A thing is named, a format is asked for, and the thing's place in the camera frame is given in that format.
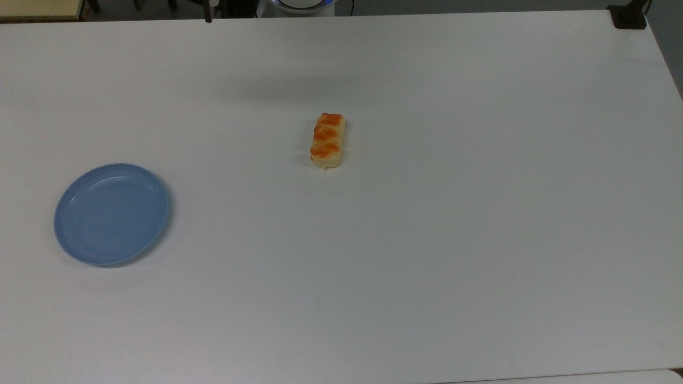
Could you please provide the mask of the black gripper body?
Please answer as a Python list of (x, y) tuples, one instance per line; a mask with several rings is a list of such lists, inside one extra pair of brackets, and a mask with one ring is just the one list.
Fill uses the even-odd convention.
[(216, 10), (222, 19), (254, 19), (258, 6), (258, 0), (219, 1)]

